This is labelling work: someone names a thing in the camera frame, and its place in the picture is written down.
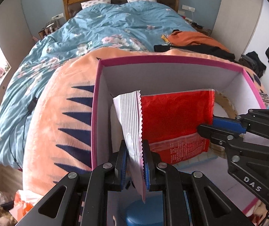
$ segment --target orange sweater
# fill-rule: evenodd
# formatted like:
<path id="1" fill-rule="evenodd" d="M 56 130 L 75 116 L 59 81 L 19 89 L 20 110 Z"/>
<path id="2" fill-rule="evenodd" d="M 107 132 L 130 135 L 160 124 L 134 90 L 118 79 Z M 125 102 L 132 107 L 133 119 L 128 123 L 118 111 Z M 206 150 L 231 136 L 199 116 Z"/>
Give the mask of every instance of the orange sweater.
<path id="1" fill-rule="evenodd" d="M 228 53 L 230 52 L 224 45 L 215 39 L 195 31 L 175 31 L 168 36 L 168 40 L 175 46 L 206 44 L 209 46 L 219 47 Z"/>

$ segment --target comforter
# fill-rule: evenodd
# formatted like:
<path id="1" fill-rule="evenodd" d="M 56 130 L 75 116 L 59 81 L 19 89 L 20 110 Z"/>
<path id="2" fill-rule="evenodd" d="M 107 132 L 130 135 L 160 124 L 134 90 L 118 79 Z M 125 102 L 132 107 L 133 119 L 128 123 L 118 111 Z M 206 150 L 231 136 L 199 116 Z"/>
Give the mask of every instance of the comforter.
<path id="1" fill-rule="evenodd" d="M 159 3 L 96 4 L 39 41 L 15 72 L 0 106 L 0 163 L 23 167 L 33 115 L 28 106 L 64 62 L 101 47 L 153 51 L 154 45 L 164 44 L 162 34 L 174 29 L 195 31 L 174 10 Z"/>

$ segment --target metal screw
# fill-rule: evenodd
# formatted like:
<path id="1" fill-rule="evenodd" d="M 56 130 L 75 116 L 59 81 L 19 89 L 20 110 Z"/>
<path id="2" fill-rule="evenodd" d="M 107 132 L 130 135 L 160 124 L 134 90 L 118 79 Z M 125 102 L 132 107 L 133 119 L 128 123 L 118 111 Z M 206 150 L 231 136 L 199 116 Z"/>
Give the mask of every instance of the metal screw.
<path id="1" fill-rule="evenodd" d="M 157 166 L 164 169 L 167 167 L 167 164 L 165 162 L 160 162 Z"/>
<path id="2" fill-rule="evenodd" d="M 75 177 L 77 177 L 77 173 L 75 173 L 75 172 L 70 172 L 68 174 L 68 178 L 70 178 L 70 179 L 75 178 Z"/>
<path id="3" fill-rule="evenodd" d="M 197 178 L 201 178 L 203 176 L 203 174 L 200 171 L 196 171 L 196 172 L 193 173 L 193 176 L 197 177 Z"/>
<path id="4" fill-rule="evenodd" d="M 234 156 L 232 157 L 232 161 L 233 161 L 233 162 L 238 162 L 238 161 L 240 161 L 240 157 L 239 157 L 238 155 L 234 155 Z"/>
<path id="5" fill-rule="evenodd" d="M 112 167 L 112 164 L 110 162 L 107 162 L 107 163 L 103 164 L 103 168 L 105 168 L 105 169 L 109 169 L 111 167 Z"/>

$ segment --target white serrated wrapper edge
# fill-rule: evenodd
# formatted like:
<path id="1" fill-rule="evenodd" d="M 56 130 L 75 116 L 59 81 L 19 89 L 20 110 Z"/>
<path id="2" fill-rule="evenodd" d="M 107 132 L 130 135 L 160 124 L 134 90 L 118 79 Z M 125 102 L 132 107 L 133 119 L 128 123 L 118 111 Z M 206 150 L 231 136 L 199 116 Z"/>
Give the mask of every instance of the white serrated wrapper edge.
<path id="1" fill-rule="evenodd" d="M 121 94 L 113 99 L 118 120 L 128 149 L 132 181 L 145 201 L 146 185 L 143 171 L 142 107 L 140 91 Z"/>

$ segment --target red packet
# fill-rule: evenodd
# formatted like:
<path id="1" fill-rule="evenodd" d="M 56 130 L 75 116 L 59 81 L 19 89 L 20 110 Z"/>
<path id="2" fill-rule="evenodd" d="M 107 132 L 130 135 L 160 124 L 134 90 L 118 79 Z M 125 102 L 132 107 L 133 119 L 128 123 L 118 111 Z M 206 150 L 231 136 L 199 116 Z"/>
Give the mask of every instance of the red packet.
<path id="1" fill-rule="evenodd" d="M 197 133 L 197 127 L 212 124 L 214 100 L 213 89 L 141 96 L 142 139 L 169 164 L 208 151 L 209 140 Z"/>

